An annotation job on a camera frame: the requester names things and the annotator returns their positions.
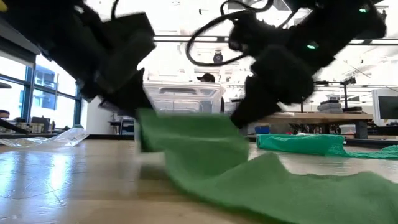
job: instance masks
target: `green towel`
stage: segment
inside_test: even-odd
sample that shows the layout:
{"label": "green towel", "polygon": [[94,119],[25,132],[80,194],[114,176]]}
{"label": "green towel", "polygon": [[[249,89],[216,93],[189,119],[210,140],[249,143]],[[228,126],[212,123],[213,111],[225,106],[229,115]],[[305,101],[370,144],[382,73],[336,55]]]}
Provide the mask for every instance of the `green towel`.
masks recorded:
{"label": "green towel", "polygon": [[225,116],[140,112],[141,141],[163,151],[177,187],[264,223],[398,223],[398,186],[370,172],[291,174],[273,153],[248,161],[249,144]]}
{"label": "green towel", "polygon": [[398,159],[398,146],[389,146],[374,152],[347,152],[344,150],[343,144],[343,136],[327,134],[306,136],[261,134],[257,136],[257,146],[260,149],[322,156]]}

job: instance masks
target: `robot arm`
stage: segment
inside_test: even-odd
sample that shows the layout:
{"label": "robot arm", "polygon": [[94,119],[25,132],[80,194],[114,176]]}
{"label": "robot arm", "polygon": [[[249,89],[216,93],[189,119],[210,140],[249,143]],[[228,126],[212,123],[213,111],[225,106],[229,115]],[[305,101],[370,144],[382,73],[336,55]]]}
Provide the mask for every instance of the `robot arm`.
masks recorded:
{"label": "robot arm", "polygon": [[[144,71],[137,71],[138,63],[155,48],[145,13],[102,22],[84,0],[3,1],[0,10],[6,11],[0,17],[75,78],[86,100],[100,96],[104,105],[132,117],[137,108],[152,108],[142,86]],[[246,10],[224,15],[223,6],[229,2]],[[238,128],[280,111],[278,102],[301,103],[313,93],[312,75],[332,63],[351,40],[381,38],[386,32],[371,0],[285,2],[293,12],[302,7],[312,12],[299,25],[283,29],[256,19],[256,13],[269,9],[272,0],[263,9],[227,0],[221,6],[222,16],[198,29],[188,42],[187,57],[195,65],[222,66],[247,56],[256,59],[251,65],[254,75],[246,80],[246,96],[231,116]],[[189,51],[195,37],[227,19],[234,24],[229,47],[242,56],[214,64],[194,61]]]}

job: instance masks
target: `clear plastic sheet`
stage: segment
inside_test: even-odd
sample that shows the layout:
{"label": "clear plastic sheet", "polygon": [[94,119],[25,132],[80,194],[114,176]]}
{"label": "clear plastic sheet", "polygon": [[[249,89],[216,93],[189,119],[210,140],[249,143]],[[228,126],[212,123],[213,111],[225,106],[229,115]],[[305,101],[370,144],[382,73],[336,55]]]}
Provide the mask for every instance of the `clear plastic sheet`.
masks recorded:
{"label": "clear plastic sheet", "polygon": [[27,148],[35,146],[68,147],[76,146],[87,138],[88,132],[82,128],[72,128],[52,138],[34,137],[20,139],[0,139],[0,143],[9,147]]}

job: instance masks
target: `white box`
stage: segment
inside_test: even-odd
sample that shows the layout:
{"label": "white box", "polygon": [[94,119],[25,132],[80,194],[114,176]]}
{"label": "white box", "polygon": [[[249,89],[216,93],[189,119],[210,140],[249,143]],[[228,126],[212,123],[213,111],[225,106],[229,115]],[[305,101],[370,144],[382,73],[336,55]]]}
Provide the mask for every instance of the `white box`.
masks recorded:
{"label": "white box", "polygon": [[220,113],[223,87],[215,83],[144,84],[155,109],[163,113]]}

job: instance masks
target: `table surface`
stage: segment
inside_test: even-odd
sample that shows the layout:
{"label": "table surface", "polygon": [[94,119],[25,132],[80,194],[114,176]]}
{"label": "table surface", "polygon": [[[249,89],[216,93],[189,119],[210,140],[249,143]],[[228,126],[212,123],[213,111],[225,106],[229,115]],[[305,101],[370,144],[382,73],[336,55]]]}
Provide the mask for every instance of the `table surface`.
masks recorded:
{"label": "table surface", "polygon": [[[266,153],[251,146],[251,158]],[[1,146],[0,223],[256,223],[180,194],[164,173],[161,154],[141,155],[141,171],[135,155],[133,141],[87,140],[61,148]],[[398,182],[398,161],[278,155],[296,174],[371,170]]]}
{"label": "table surface", "polygon": [[338,123],[347,121],[371,121],[371,114],[321,114],[321,113],[276,113],[270,115],[257,124],[268,123],[290,123],[290,124],[320,124],[320,123]]}

